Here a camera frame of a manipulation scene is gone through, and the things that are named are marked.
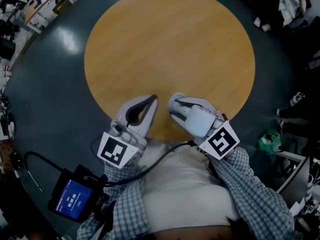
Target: black device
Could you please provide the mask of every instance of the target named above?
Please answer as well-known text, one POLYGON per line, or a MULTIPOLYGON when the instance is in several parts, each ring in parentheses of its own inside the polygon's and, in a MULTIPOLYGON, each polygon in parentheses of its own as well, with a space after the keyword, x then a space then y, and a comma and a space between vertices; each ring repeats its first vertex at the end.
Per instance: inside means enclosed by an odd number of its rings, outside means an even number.
POLYGON ((16 50, 16 44, 12 41, 6 40, 0 37, 0 57, 7 60, 11 60, 16 50))
POLYGON ((58 179, 47 208, 60 216, 82 223, 93 212, 102 218, 101 206, 109 200, 103 189, 108 178, 93 175, 87 168, 78 165, 75 172, 64 169, 58 179))

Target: white device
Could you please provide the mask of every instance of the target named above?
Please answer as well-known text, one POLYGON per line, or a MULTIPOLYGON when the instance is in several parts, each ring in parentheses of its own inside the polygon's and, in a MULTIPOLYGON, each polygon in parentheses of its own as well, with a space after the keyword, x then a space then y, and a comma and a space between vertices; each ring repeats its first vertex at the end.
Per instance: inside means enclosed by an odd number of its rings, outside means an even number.
POLYGON ((222 114, 206 99, 174 94, 169 102, 170 117, 195 137, 200 149, 221 160, 239 139, 222 114))
POLYGON ((156 95, 139 96, 123 104, 108 133, 103 133, 97 156, 121 169, 141 155, 157 108, 156 95))

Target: wall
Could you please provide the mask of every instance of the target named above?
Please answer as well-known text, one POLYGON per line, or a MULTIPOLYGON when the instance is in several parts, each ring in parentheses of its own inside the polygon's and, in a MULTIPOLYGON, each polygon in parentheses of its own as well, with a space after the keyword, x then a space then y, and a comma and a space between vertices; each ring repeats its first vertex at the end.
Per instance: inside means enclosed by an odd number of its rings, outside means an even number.
POLYGON ((320 201, 320 186, 319 185, 313 185, 312 188, 312 196, 320 201))
POLYGON ((313 21, 316 16, 320 16, 320 0, 311 0, 312 7, 308 9, 304 17, 309 23, 313 21))

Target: plaid shirt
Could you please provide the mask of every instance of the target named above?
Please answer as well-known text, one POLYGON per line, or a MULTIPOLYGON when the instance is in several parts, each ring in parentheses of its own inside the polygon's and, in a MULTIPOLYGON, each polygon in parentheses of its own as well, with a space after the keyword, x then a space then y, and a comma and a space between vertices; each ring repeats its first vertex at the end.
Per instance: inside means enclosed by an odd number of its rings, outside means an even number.
MULTIPOLYGON (((240 217, 249 225, 256 239, 286 240, 293 237, 294 219, 285 201, 254 176, 245 149, 235 148, 228 160, 219 161, 211 157, 210 160, 229 189, 240 217)), ((117 182, 138 174, 139 168, 130 165, 120 170, 105 165, 104 173, 109 181, 117 182)), ((140 179, 127 185, 105 188, 105 193, 110 196, 108 203, 116 203, 113 229, 105 235, 104 240, 131 240, 148 234, 149 225, 142 201, 143 186, 144 180, 140 179)), ((98 224, 99 221, 91 215, 78 229, 77 239, 98 239, 99 233, 95 235, 99 230, 98 224)))

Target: black cable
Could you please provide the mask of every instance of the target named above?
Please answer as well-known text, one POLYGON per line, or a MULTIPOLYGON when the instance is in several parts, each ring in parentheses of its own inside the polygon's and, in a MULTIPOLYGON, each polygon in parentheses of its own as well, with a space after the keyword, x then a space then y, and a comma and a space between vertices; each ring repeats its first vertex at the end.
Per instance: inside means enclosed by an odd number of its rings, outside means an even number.
POLYGON ((134 177, 131 177, 131 178, 126 178, 126 179, 123 179, 123 180, 120 180, 118 182, 110 182, 108 181, 105 185, 105 187, 114 187, 114 186, 118 186, 118 185, 123 185, 123 184, 128 184, 130 182, 133 182, 135 180, 138 180, 144 176, 146 176, 148 173, 151 172, 151 170, 153 168, 155 168, 169 153, 171 153, 172 151, 174 151, 175 149, 181 147, 181 146, 186 146, 186 145, 189 145, 191 147, 193 146, 196 146, 197 144, 195 144, 193 142, 193 140, 190 140, 188 142, 185 142, 185 143, 181 143, 181 144, 178 144, 174 147, 172 147, 171 149, 169 149, 167 152, 165 152, 153 165, 151 165, 148 169, 144 170, 143 172, 141 172, 140 174, 134 176, 134 177))
POLYGON ((99 158, 96 156, 96 154, 95 154, 95 152, 94 152, 94 149, 92 148, 92 145, 93 145, 98 139, 100 139, 101 137, 102 137, 102 135, 100 135, 99 137, 95 138, 94 141, 91 142, 91 144, 90 144, 90 149, 91 149, 91 152, 92 152, 92 154, 94 155, 94 157, 99 161, 99 163, 105 165, 105 163, 102 162, 101 159, 99 159, 99 158))
POLYGON ((36 152, 28 151, 27 153, 25 153, 24 158, 23 158, 24 166, 25 166, 27 172, 29 173, 29 175, 31 176, 31 178, 33 179, 34 183, 37 185, 37 187, 40 189, 40 191, 43 192, 43 189, 40 187, 38 182, 35 180, 35 178, 31 174, 31 172, 29 171, 29 167, 28 167, 28 164, 27 164, 27 158, 30 155, 33 155, 35 157, 40 158, 41 160, 45 161, 47 164, 51 165, 52 167, 54 167, 55 169, 57 169, 60 172, 62 172, 63 169, 60 166, 56 165, 55 163, 51 162, 49 159, 45 158, 44 156, 42 156, 42 155, 40 155, 40 154, 38 154, 36 152))
MULTIPOLYGON (((153 170, 169 153, 171 153, 172 151, 174 151, 175 149, 181 147, 181 146, 186 146, 186 145, 189 145, 191 147, 193 146, 196 146, 196 144, 190 140, 188 142, 185 142, 185 143, 181 143, 181 144, 178 144, 172 148, 170 148, 167 152, 165 152, 153 165, 151 165, 148 169, 144 170, 143 172, 141 172, 140 174, 134 176, 134 177, 131 177, 131 178, 127 178, 127 179, 123 179, 123 180, 120 180, 118 182, 110 182, 110 181, 107 181, 106 182, 106 185, 105 187, 114 187, 114 186, 118 186, 118 185, 124 185, 124 184, 128 184, 130 182, 133 182, 135 180, 138 180, 144 176, 146 176, 148 173, 151 172, 151 170, 153 170)), ((36 153, 36 152, 33 152, 33 151, 28 151, 27 153, 25 153, 24 155, 24 158, 23 158, 23 163, 25 165, 25 168, 27 170, 27 172, 30 174, 31 178, 33 179, 33 181, 35 182, 35 184, 37 185, 37 187, 41 190, 41 192, 43 192, 43 189, 40 187, 40 185, 37 183, 37 181, 35 180, 35 178, 32 176, 31 172, 29 171, 29 167, 28 167, 28 164, 27 164, 27 158, 28 156, 30 155, 33 155, 33 156, 36 156, 38 158, 40 158, 41 160, 45 161, 47 164, 51 165, 52 167, 54 167, 55 169, 57 169, 58 171, 60 172, 63 172, 63 169, 56 165, 55 163, 53 163, 52 161, 50 161, 49 159, 43 157, 42 155, 36 153)), ((97 176, 95 176, 94 174, 92 174, 92 176, 95 178, 95 179, 99 179, 97 176)))

